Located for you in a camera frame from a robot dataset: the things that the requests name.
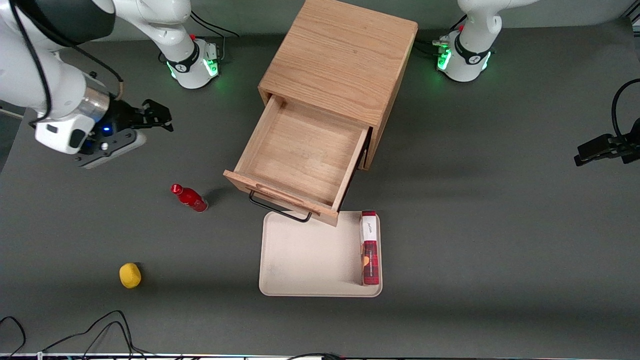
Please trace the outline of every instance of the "wooden drawer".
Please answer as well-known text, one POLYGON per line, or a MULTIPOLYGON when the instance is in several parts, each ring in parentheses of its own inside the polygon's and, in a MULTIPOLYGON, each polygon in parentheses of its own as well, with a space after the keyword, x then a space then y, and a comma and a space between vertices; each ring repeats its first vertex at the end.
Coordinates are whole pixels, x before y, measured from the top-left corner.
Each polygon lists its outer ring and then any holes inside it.
POLYGON ((254 197, 336 226, 369 128, 272 95, 233 172, 254 197))

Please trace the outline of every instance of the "cabinet top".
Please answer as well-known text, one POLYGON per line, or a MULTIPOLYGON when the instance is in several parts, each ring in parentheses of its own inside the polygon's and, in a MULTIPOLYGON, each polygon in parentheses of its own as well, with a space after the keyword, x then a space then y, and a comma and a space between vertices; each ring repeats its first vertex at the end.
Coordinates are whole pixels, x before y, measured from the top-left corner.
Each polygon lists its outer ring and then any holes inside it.
POLYGON ((380 126, 418 24, 335 0, 307 0, 259 87, 380 126))

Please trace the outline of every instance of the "drawer handle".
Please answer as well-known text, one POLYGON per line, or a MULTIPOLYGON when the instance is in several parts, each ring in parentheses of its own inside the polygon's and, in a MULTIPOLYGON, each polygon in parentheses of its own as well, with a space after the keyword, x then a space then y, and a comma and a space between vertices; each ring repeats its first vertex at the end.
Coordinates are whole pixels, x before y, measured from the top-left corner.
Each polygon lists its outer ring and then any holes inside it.
POLYGON ((256 205, 260 206, 261 208, 265 208, 267 210, 271 210, 271 211, 273 211, 275 213, 278 213, 280 215, 283 215, 285 217, 290 218, 291 220, 295 220, 295 221, 298 221, 298 222, 308 222, 309 219, 311 219, 311 212, 309 214, 307 214, 306 218, 296 218, 293 215, 287 214, 287 213, 285 213, 283 211, 280 211, 280 210, 278 210, 276 208, 272 208, 271 206, 269 206, 267 204, 263 204, 261 202, 258 202, 253 198, 253 194, 254 193, 255 193, 255 191, 251 190, 251 192, 249 193, 249 201, 251 201, 253 204, 256 204, 256 205))

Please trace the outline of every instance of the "bottle cap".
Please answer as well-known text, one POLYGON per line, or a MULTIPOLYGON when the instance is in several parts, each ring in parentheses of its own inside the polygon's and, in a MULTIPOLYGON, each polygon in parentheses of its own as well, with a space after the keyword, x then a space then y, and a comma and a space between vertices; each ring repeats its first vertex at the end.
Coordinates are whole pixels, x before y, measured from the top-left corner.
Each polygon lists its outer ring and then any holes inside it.
POLYGON ((182 192, 182 186, 180 186, 180 184, 173 184, 171 185, 171 192, 174 194, 179 194, 182 192))

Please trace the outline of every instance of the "green led light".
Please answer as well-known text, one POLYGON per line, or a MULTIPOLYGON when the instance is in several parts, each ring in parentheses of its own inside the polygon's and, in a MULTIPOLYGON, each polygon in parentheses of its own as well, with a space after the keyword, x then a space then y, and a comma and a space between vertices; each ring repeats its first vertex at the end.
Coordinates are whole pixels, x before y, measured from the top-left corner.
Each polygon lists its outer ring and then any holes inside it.
POLYGON ((169 71, 171 71, 171 77, 175 79, 175 74, 173 73, 173 69, 171 68, 171 65, 169 65, 169 62, 166 62, 166 66, 169 68, 169 71))
POLYGON ((447 68, 447 64, 449 64, 449 59, 451 58, 451 50, 447 49, 444 53, 440 55, 438 58, 438 68, 440 70, 444 70, 447 68))
POLYGON ((491 57, 491 51, 486 55, 486 59, 484 59, 484 65, 482 65, 482 70, 486 69, 486 64, 489 62, 489 57, 491 57))
POLYGON ((207 71, 212 78, 218 75, 218 62, 216 60, 202 59, 202 63, 207 68, 207 71))

